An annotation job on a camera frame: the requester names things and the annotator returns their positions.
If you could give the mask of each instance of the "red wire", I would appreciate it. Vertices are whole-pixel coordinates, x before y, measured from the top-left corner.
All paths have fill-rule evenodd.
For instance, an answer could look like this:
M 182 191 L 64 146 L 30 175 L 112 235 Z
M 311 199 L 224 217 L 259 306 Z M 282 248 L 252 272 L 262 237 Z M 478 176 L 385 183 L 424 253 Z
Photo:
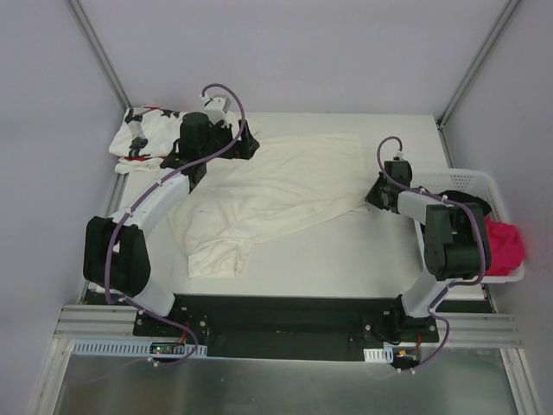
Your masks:
M 184 324 L 185 324 L 187 327 L 190 327 L 190 324 L 188 324 L 188 322 L 185 322 Z M 175 344 L 176 344 L 177 346 L 181 346 L 181 345 L 184 343 L 184 341 L 185 341 L 186 339 L 187 339 L 187 332 L 186 332 L 186 331 L 183 331 L 181 337 L 179 338 L 179 340 L 176 341 Z

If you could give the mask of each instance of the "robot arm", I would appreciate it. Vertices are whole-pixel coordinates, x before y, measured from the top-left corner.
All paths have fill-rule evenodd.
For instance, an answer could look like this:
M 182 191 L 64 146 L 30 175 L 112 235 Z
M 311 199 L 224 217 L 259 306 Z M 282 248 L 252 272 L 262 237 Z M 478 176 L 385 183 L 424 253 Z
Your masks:
M 207 97 L 204 100 L 205 112 L 190 112 L 183 117 L 181 136 L 175 141 L 173 150 L 151 183 L 157 183 L 158 187 L 143 199 L 137 210 L 131 212 L 125 208 L 109 218 L 97 216 L 88 222 L 83 267 L 83 274 L 88 281 L 104 287 L 110 239 L 116 226 L 124 220 L 118 243 L 111 255 L 111 291 L 132 298 L 134 303 L 159 316 L 166 316 L 171 311 L 175 295 L 150 278 L 146 239 L 168 210 L 194 190 L 206 174 L 207 164 L 197 164 L 185 168 L 180 174 L 167 176 L 193 160 L 223 149 L 232 141 L 232 128 L 226 121 L 228 102 L 228 98 L 223 95 L 216 95 L 212 99 Z M 246 124 L 240 139 L 220 157 L 250 159 L 259 148 L 247 122 L 244 122 Z
M 394 157 L 385 162 L 385 171 L 396 182 L 410 187 L 412 170 L 409 162 Z M 434 324 L 431 306 L 448 285 L 471 280 L 480 269 L 480 253 L 467 214 L 428 196 L 404 191 L 389 183 L 382 173 L 365 198 L 376 208 L 402 214 L 423 225 L 424 263 L 426 271 L 403 295 L 399 296 L 381 328 L 387 339 L 401 341 L 404 332 L 424 331 Z M 486 269 L 491 264 L 490 247 L 482 208 L 466 203 L 482 237 Z

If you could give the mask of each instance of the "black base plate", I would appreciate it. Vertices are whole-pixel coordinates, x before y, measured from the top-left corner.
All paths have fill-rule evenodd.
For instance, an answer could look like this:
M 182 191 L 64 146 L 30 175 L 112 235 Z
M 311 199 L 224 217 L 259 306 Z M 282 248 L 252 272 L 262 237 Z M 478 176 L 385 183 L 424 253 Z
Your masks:
M 313 361 L 363 361 L 364 348 L 382 348 L 367 325 L 390 310 L 395 299 L 177 296 L 168 316 L 188 322 L 207 355 Z M 133 335 L 178 339 L 181 331 L 138 315 Z M 438 342 L 437 330 L 423 332 Z M 417 332 L 402 335 L 416 342 Z

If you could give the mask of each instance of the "white cloth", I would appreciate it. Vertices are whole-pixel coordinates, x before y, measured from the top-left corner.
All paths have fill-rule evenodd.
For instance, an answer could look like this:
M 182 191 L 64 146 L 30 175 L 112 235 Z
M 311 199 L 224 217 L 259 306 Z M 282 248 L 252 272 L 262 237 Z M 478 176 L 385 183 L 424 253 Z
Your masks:
M 254 244 L 345 214 L 369 187 L 357 136 L 266 138 L 251 160 L 211 161 L 168 223 L 189 278 L 232 278 Z
M 165 157 L 173 149 L 173 143 L 181 135 L 182 117 L 185 112 L 138 107 L 128 109 L 123 117 L 123 123 L 110 144 L 109 151 L 119 157 L 158 158 Z M 232 133 L 238 132 L 238 116 L 234 112 L 226 114 L 227 121 L 232 124 Z M 248 119 L 251 134 L 260 131 L 259 124 Z M 134 169 L 154 169 L 157 161 L 119 159 L 116 172 L 128 173 Z
M 158 170 L 163 159 L 160 157 L 152 157 L 144 160 L 127 160 L 125 157 L 120 157 L 115 165 L 115 172 L 120 175 L 130 173 L 135 170 L 154 171 Z

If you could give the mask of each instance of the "black bracket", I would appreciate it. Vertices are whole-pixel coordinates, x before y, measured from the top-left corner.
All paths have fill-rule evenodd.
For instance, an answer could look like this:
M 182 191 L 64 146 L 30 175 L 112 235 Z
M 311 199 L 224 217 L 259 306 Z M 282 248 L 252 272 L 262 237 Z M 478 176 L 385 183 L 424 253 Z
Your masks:
M 207 344 L 210 324 L 207 310 L 187 306 L 181 301 L 180 297 L 177 297 L 167 318 L 172 322 L 178 322 L 188 326 L 196 334 L 200 344 Z M 135 316 L 132 334 L 140 337 L 172 337 L 177 340 L 181 337 L 182 330 L 178 327 L 160 322 L 145 313 L 140 314 L 140 311 L 138 311 Z M 193 343 L 192 339 L 187 336 L 187 344 Z
M 365 342 L 417 342 L 418 335 L 425 343 L 437 343 L 440 340 L 433 317 L 415 318 L 406 316 L 401 303 L 401 296 L 394 304 L 380 312 L 367 312 L 362 318 L 363 340 Z

